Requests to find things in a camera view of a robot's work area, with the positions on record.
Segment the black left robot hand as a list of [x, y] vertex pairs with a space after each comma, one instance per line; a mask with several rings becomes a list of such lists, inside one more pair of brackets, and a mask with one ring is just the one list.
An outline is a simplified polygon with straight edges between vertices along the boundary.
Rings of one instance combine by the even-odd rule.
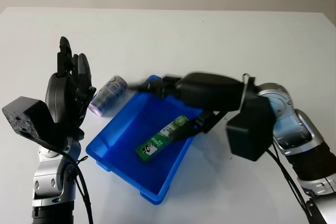
[[70, 43], [60, 38], [57, 72], [48, 82], [45, 102], [55, 123], [76, 141], [84, 138], [80, 129], [96, 88], [92, 86], [91, 71], [85, 54], [72, 54]]

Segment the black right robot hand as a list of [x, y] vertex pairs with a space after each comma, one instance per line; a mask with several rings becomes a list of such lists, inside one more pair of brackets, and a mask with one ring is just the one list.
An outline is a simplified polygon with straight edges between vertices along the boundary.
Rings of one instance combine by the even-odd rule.
[[199, 133], [208, 133], [228, 112], [240, 107], [244, 83], [218, 74], [191, 72], [184, 77], [132, 83], [129, 89], [152, 93], [164, 99], [173, 96], [185, 106], [201, 109], [201, 113], [169, 134], [172, 141], [181, 141]]

